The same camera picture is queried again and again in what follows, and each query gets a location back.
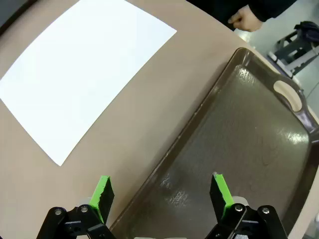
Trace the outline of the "person's left hand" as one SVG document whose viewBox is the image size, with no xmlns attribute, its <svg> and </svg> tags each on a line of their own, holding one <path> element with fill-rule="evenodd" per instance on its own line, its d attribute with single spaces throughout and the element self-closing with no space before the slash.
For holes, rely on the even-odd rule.
<svg viewBox="0 0 319 239">
<path fill-rule="evenodd" d="M 235 14 L 233 14 L 228 19 L 228 23 L 235 29 L 247 32 L 259 30 L 263 25 L 263 22 L 255 16 L 248 5 L 240 8 Z"/>
</svg>

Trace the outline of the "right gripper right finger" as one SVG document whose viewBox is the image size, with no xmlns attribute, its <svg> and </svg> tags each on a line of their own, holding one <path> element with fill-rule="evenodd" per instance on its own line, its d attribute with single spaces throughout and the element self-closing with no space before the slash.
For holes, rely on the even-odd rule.
<svg viewBox="0 0 319 239">
<path fill-rule="evenodd" d="M 262 205 L 254 210 L 236 203 L 222 174 L 214 173 L 210 198 L 217 224 L 207 239 L 286 239 L 288 236 L 274 207 Z"/>
</svg>

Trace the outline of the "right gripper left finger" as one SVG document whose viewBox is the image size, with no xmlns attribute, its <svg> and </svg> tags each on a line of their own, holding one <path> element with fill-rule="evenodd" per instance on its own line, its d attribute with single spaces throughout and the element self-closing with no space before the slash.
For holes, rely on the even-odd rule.
<svg viewBox="0 0 319 239">
<path fill-rule="evenodd" d="M 109 176 L 101 176 L 88 204 L 66 211 L 62 207 L 51 208 L 37 235 L 38 239 L 114 239 L 106 226 L 113 203 L 114 192 Z"/>
</svg>

